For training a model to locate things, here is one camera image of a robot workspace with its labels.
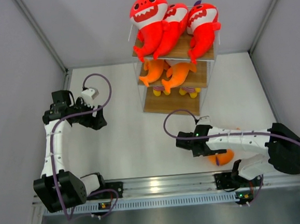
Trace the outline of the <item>yellow striped plush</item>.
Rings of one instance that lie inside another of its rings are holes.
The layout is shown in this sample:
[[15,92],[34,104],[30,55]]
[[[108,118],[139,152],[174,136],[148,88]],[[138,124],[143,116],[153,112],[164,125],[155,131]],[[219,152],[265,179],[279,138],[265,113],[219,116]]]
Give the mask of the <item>yellow striped plush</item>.
[[182,96],[182,95],[185,95],[185,94],[189,94],[189,96],[192,98],[192,99],[195,99],[198,95],[198,93],[201,92],[201,88],[199,87],[196,87],[196,88],[192,88],[192,87],[181,87],[179,89],[179,94]]
[[162,93],[164,93],[166,96],[170,95],[170,92],[167,92],[164,86],[154,86],[152,92],[154,96],[157,97],[161,96]]

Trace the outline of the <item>orange shark plush on shelf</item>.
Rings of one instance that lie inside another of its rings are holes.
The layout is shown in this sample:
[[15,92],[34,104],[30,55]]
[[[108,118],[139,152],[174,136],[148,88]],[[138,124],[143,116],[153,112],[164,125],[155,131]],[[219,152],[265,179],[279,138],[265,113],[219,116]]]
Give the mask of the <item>orange shark plush on shelf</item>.
[[149,60],[146,59],[143,64],[144,71],[147,71],[145,76],[139,76],[139,80],[148,87],[150,83],[158,80],[163,71],[167,71],[170,68],[170,65],[165,62],[163,59]]

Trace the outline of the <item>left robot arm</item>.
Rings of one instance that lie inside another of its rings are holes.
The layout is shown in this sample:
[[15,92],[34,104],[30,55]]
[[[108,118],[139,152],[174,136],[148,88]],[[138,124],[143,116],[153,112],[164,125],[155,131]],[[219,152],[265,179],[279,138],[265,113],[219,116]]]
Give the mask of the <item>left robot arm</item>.
[[51,213],[84,204],[90,194],[100,199],[107,193],[100,173],[77,177],[69,170],[68,139],[73,124],[94,130],[107,125],[102,110],[92,112],[97,95],[98,90],[92,87],[85,87],[77,99],[67,90],[53,92],[52,104],[42,116],[46,153],[43,170],[40,178],[34,180],[33,189]]

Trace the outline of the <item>orange shark plush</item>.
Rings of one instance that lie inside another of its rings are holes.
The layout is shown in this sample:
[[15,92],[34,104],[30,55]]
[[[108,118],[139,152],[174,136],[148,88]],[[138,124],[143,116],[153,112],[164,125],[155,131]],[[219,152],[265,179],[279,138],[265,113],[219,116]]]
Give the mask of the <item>orange shark plush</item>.
[[[227,131],[227,129],[222,128],[213,128],[213,131],[210,131],[208,135],[216,135],[217,133],[223,133],[224,131]],[[227,150],[223,154],[214,154],[208,156],[208,160],[214,164],[215,166],[224,166],[232,161],[234,158],[234,151],[233,150]]]
[[168,77],[169,80],[161,80],[161,83],[164,86],[164,91],[169,94],[171,93],[171,88],[181,86],[186,80],[189,71],[193,73],[197,72],[196,65],[194,63],[181,62],[171,66],[166,72],[166,77]]
[[170,68],[170,65],[165,62],[163,59],[149,60],[146,59],[143,64],[144,71],[147,71],[145,76],[139,76],[139,80],[148,87],[150,83],[158,80],[163,71],[167,71]]

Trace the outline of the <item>red shark plush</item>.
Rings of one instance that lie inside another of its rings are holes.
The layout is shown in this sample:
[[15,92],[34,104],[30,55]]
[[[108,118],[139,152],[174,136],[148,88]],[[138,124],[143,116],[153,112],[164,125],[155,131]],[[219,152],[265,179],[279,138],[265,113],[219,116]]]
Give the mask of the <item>red shark plush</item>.
[[141,62],[156,51],[168,24],[163,19],[168,9],[167,0],[136,0],[130,9],[130,21],[138,28],[137,38],[142,46],[133,46]]
[[189,11],[187,32],[192,37],[188,56],[192,63],[196,64],[197,59],[203,57],[212,47],[216,38],[215,32],[222,26],[218,15],[215,5],[202,3],[201,0],[196,1]]
[[188,7],[184,3],[172,4],[168,7],[163,18],[166,22],[166,30],[163,31],[159,47],[153,53],[153,59],[167,55],[174,48],[186,30],[188,13]]

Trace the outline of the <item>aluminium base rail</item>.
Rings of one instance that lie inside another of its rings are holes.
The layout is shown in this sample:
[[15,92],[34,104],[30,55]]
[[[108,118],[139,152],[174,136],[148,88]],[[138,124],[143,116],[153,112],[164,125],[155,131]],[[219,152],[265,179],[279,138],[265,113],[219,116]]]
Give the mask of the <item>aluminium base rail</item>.
[[[123,183],[123,198],[145,198],[180,194],[217,192],[215,174],[192,173],[147,178],[127,178]],[[264,187],[279,188],[300,185],[300,174],[288,175],[277,171],[265,174]]]

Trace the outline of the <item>yellow striped plush right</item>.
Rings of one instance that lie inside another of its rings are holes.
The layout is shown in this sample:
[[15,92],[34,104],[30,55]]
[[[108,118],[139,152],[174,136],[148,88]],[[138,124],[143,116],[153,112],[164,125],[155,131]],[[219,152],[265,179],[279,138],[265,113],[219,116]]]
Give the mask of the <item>yellow striped plush right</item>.
[[182,96],[182,95],[185,95],[185,94],[189,94],[189,96],[192,98],[192,99],[195,99],[198,95],[198,93],[201,92],[201,88],[199,87],[196,87],[196,88],[192,88],[192,87],[181,87],[179,89],[179,94]]

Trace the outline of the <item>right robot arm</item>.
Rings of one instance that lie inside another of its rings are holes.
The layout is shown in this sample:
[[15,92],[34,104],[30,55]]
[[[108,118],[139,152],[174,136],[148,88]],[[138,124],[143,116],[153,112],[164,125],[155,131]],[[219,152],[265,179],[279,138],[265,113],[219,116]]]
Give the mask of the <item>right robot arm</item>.
[[274,170],[300,174],[300,137],[281,123],[257,131],[197,125],[194,132],[180,131],[176,146],[191,151],[194,157],[222,155],[228,150],[253,153],[251,158],[235,161],[231,179],[236,186]]

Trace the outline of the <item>yellow striped plush left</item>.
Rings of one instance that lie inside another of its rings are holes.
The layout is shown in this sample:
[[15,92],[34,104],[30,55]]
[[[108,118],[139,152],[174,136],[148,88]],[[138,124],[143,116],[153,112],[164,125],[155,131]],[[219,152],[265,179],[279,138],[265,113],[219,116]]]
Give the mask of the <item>yellow striped plush left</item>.
[[157,97],[161,96],[162,93],[164,93],[166,96],[170,95],[170,92],[167,92],[164,86],[154,86],[152,92],[154,96]]

